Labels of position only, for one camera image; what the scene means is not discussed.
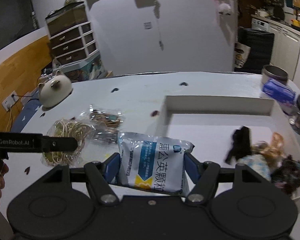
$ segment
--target wooden panel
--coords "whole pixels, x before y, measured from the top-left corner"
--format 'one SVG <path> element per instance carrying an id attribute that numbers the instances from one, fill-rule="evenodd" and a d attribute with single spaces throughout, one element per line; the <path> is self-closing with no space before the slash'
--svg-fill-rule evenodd
<path id="1" fill-rule="evenodd" d="M 0 131 L 6 130 L 10 117 L 10 112 L 3 109 L 2 101 L 14 90 L 18 95 L 24 95 L 35 89 L 42 68 L 51 62 L 48 42 L 47 36 L 42 37 L 0 64 Z M 19 99 L 11 109 L 13 120 L 21 109 L 22 104 Z"/>

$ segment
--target screw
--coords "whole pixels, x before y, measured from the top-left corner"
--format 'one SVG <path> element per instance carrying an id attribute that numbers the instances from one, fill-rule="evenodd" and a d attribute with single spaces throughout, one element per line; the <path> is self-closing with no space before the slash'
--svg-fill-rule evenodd
<path id="1" fill-rule="evenodd" d="M 190 200 L 193 203 L 198 203 L 204 200 L 204 197 L 201 194 L 191 194 L 188 196 L 188 200 Z"/>
<path id="2" fill-rule="evenodd" d="M 112 194 L 102 195 L 100 199 L 103 203 L 113 203 L 117 200 L 117 198 Z"/>
<path id="3" fill-rule="evenodd" d="M 157 202 L 156 202 L 155 200 L 149 200 L 149 201 L 148 201 L 148 204 L 149 204 L 150 206 L 154 206 L 156 203 L 157 203 Z"/>

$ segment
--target white tabletop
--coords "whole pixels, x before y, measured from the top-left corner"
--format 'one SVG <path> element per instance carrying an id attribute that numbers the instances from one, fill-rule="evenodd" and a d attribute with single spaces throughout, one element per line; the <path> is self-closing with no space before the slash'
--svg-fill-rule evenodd
<path id="1" fill-rule="evenodd" d="M 188 86 L 179 86 L 187 82 Z M 240 73 L 179 72 L 166 74 L 131 75 L 73 84 L 73 93 L 53 109 L 44 112 L 39 109 L 23 129 L 25 133 L 46 134 L 53 123 L 61 118 L 71 119 L 86 111 L 90 104 L 103 109 L 118 109 L 125 115 L 122 130 L 154 134 L 157 117 L 151 117 L 154 110 L 160 110 L 166 95 L 216 95 L 237 97 L 259 97 L 261 75 Z M 300 90 L 289 82 L 297 93 Z M 116 146 L 108 147 L 110 155 L 118 151 Z M 98 155 L 102 161 L 107 156 Z M 5 175 L 6 188 L 3 190 L 0 211 L 6 217 L 9 202 L 34 183 L 51 167 L 41 163 L 41 154 L 10 153 L 9 173 Z M 24 170 L 30 167 L 28 175 Z M 112 186 L 115 193 L 122 195 L 149 194 L 138 190 Z M 73 188 L 87 193 L 84 183 L 73 183 Z M 292 236 L 300 239 L 300 218 Z"/>

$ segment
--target blue logo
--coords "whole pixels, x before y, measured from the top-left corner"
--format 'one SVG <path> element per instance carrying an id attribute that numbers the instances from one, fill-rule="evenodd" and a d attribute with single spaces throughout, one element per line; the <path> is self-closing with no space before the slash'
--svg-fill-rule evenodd
<path id="1" fill-rule="evenodd" d="M 174 145 L 174 146 L 173 146 L 173 152 L 175 152 L 175 153 L 181 152 L 181 146 L 179 146 L 179 145 Z"/>

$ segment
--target white door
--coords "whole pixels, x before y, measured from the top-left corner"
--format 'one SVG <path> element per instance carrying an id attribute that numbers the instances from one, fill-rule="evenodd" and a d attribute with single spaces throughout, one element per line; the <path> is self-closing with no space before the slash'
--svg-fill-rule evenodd
<path id="1" fill-rule="evenodd" d="M 277 64 L 277 57 L 278 57 L 278 50 L 280 47 L 280 32 L 281 32 L 281 27 L 269 24 L 269 30 L 270 33 L 274 33 L 274 42 L 273 42 L 273 47 L 272 47 L 272 54 L 271 54 L 271 60 L 270 63 L 272 65 Z"/>
<path id="2" fill-rule="evenodd" d="M 276 66 L 284 69 L 291 80 L 296 70 L 299 51 L 300 37 L 286 29 L 282 29 Z"/>

